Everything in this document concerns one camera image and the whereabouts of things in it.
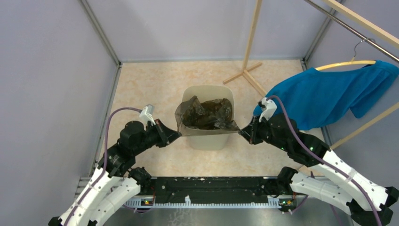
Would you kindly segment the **dark translucent trash bag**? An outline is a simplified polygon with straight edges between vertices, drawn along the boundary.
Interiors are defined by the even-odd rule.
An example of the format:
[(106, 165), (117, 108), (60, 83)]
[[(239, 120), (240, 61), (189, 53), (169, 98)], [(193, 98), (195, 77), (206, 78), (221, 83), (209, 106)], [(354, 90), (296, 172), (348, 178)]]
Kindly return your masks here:
[(200, 102), (197, 96), (183, 101), (175, 111), (178, 131), (184, 137), (236, 133), (233, 104), (226, 98)]

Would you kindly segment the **cream plastic trash bin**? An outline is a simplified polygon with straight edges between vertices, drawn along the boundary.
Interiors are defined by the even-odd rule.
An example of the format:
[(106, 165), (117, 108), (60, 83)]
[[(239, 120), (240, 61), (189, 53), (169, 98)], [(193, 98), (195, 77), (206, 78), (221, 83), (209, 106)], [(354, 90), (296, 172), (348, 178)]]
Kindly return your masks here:
[(233, 92), (226, 86), (195, 85), (184, 91), (175, 111), (178, 131), (197, 150), (221, 150), (239, 128)]

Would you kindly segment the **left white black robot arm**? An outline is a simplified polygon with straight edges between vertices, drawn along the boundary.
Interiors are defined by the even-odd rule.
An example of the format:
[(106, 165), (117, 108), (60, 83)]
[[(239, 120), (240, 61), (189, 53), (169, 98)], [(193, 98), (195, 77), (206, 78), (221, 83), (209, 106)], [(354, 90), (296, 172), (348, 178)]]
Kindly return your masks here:
[(48, 225), (102, 226), (131, 197), (150, 191), (149, 173), (144, 168), (132, 169), (136, 156), (153, 146), (166, 147), (181, 135), (159, 119), (146, 125), (128, 122), (78, 198), (61, 216), (51, 218)]

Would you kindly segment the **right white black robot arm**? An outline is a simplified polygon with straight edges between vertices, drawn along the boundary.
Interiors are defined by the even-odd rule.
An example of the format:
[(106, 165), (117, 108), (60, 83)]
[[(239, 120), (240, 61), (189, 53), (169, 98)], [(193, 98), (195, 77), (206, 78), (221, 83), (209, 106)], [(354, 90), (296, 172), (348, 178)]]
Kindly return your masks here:
[(279, 113), (270, 119), (253, 116), (239, 131), (250, 144), (266, 142), (284, 152), (293, 161), (321, 173), (329, 185), (284, 167), (276, 188), (282, 194), (306, 194), (331, 204), (350, 215), (361, 226), (386, 226), (391, 222), (391, 205), (399, 198), (392, 186), (383, 187), (369, 180), (345, 163), (325, 142), (301, 132), (294, 120)]

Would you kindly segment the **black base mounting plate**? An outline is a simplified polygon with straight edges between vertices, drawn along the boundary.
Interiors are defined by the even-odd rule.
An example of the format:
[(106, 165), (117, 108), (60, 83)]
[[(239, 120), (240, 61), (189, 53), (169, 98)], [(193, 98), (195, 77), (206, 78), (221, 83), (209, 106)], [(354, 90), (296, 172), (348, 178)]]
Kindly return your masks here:
[(149, 193), (156, 204), (258, 204), (298, 196), (276, 177), (157, 177)]

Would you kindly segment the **blue t-shirt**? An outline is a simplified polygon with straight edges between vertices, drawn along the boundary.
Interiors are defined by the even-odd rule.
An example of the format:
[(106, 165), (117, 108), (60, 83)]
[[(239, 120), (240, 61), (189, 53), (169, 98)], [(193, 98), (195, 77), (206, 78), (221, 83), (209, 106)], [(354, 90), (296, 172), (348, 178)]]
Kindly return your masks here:
[(348, 111), (363, 117), (398, 78), (397, 66), (377, 61), (350, 71), (310, 68), (274, 86), (266, 97), (278, 96), (300, 130), (337, 122)]

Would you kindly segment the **yellow clothes hanger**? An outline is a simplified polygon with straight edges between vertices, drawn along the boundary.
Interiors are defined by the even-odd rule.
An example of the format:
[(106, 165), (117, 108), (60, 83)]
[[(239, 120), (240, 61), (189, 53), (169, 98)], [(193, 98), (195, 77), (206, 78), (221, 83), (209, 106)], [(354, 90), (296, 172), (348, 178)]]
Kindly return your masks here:
[(354, 46), (354, 55), (351, 58), (350, 61), (346, 61), (346, 62), (338, 62), (338, 63), (333, 63), (333, 64), (328, 64), (328, 65), (323, 65), (323, 66), (319, 66), (316, 67), (315, 70), (317, 71), (323, 71), (326, 69), (332, 69), (332, 68), (337, 68), (337, 67), (341, 67), (341, 66), (349, 66), (349, 65), (374, 65), (376, 63), (376, 60), (355, 60), (356, 56), (357, 56), (357, 47), (359, 44), (366, 42), (366, 41), (371, 41), (373, 44), (375, 44), (375, 39), (372, 38), (366, 38), (366, 39), (362, 39), (360, 42), (358, 42), (355, 46)]

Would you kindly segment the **metal hanging rod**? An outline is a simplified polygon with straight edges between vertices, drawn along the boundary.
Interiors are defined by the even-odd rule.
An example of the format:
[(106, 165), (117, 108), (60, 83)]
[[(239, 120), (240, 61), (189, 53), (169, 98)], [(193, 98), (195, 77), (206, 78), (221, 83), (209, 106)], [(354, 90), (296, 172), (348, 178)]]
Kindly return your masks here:
[(344, 21), (340, 20), (338, 17), (334, 16), (332, 13), (329, 13), (324, 8), (320, 7), (319, 5), (317, 5), (316, 3), (314, 3), (311, 0), (305, 0), (305, 2), (307, 2), (309, 5), (311, 5), (312, 7), (317, 9), (318, 11), (322, 12), (323, 14), (325, 14), (328, 18), (332, 19), (334, 22), (338, 23), (341, 27), (345, 28), (346, 30), (350, 31), (352, 34), (356, 35), (361, 40), (363, 40), (366, 43), (368, 43), (373, 48), (377, 49), (379, 52), (383, 53), (384, 55), (386, 55), (390, 59), (394, 60), (395, 62), (397, 62), (397, 63), (399, 62), (399, 58), (397, 56), (393, 55), (391, 52), (389, 52), (386, 49), (382, 48), (380, 45), (376, 44), (374, 41), (366, 40), (367, 39), (366, 36), (364, 36), (363, 34), (359, 33), (357, 30), (353, 29), (351, 26), (347, 25)]

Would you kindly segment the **wooden clothes rack stand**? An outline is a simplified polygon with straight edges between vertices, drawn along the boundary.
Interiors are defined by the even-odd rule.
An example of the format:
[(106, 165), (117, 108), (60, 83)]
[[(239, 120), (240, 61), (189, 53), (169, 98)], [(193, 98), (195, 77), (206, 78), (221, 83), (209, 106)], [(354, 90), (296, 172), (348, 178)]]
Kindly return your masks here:
[[(332, 10), (335, 10), (336, 12), (345, 15), (350, 20), (358, 23), (360, 26), (364, 27), (366, 30), (368, 30), (371, 33), (375, 34), (377, 37), (379, 37), (382, 40), (385, 40), (386, 42), (390, 43), (395, 48), (399, 48), (399, 39), (397, 37), (391, 35), (387, 31), (385, 31), (384, 29), (382, 29), (379, 26), (377, 26), (377, 25), (373, 24), (372, 22), (368, 21), (364, 17), (362, 17), (359, 14), (355, 13), (354, 11), (352, 11), (349, 8), (347, 8), (346, 6), (344, 6), (343, 4), (339, 3), (336, 0), (326, 0), (324, 2), (327, 5), (329, 5), (332, 8)], [(252, 67), (247, 68), (248, 61), (249, 61), (249, 56), (250, 56), (250, 52), (251, 52), (251, 48), (252, 48), (252, 44), (253, 44), (253, 40), (254, 40), (254, 36), (255, 36), (255, 31), (256, 31), (256, 27), (257, 27), (257, 22), (258, 22), (258, 18), (259, 18), (259, 14), (260, 14), (261, 4), (262, 4), (261, 0), (258, 0), (256, 2), (256, 4), (255, 4), (254, 13), (253, 13), (253, 16), (252, 16), (252, 24), (251, 24), (251, 28), (250, 28), (250, 33), (249, 33), (249, 37), (248, 37), (248, 41), (247, 41), (247, 46), (246, 46), (246, 50), (245, 50), (245, 55), (244, 55), (241, 71), (238, 74), (236, 74), (236, 75), (234, 75), (234, 76), (232, 76), (232, 77), (230, 77), (228, 79), (225, 79), (223, 81), (223, 84), (227, 84), (227, 83), (237, 79), (238, 77), (243, 76), (261, 96), (265, 96), (266, 95), (266, 91), (254, 79), (254, 77), (249, 73), (251, 70), (260, 67), (262, 65), (262, 63), (259, 62), (259, 63), (255, 64), (255, 65), (253, 65)], [(346, 136), (346, 137), (340, 139), (339, 141), (335, 142), (334, 144), (332, 144), (331, 148), (336, 149), (337, 147), (339, 147), (342, 144), (348, 142), (350, 139), (354, 138), (355, 136), (357, 136), (361, 132), (365, 131), (366, 129), (368, 129), (369, 127), (371, 127), (372, 125), (376, 124), (377, 122), (379, 122), (380, 120), (382, 120), (383, 118), (387, 117), (389, 114), (393, 113), (394, 111), (396, 111), (398, 109), (399, 109), (399, 104), (395, 103), (394, 105), (392, 105), (391, 107), (389, 107), (388, 109), (386, 109), (385, 111), (380, 113), (378, 116), (376, 116), (375, 118), (373, 118), (369, 122), (367, 122), (364, 125), (362, 125), (360, 128), (358, 128), (357, 130), (355, 130), (354, 132), (352, 132), (348, 136)]]

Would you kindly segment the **aluminium frame rail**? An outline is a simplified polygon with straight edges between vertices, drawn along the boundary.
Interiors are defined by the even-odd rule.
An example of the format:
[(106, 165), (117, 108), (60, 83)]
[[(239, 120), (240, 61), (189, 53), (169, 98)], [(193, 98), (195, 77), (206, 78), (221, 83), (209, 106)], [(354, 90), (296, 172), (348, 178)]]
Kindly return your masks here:
[(111, 57), (115, 65), (120, 68), (121, 67), (121, 61), (119, 60), (116, 51), (114, 50), (111, 42), (109, 41), (105, 31), (103, 30), (99, 20), (97, 19), (97, 16), (95, 15), (90, 3), (87, 0), (79, 0), (79, 3), (81, 4), (83, 10), (85, 11), (85, 14), (87, 15), (89, 21), (91, 22), (98, 38), (100, 39), (103, 47), (105, 48), (106, 52), (108, 55)]

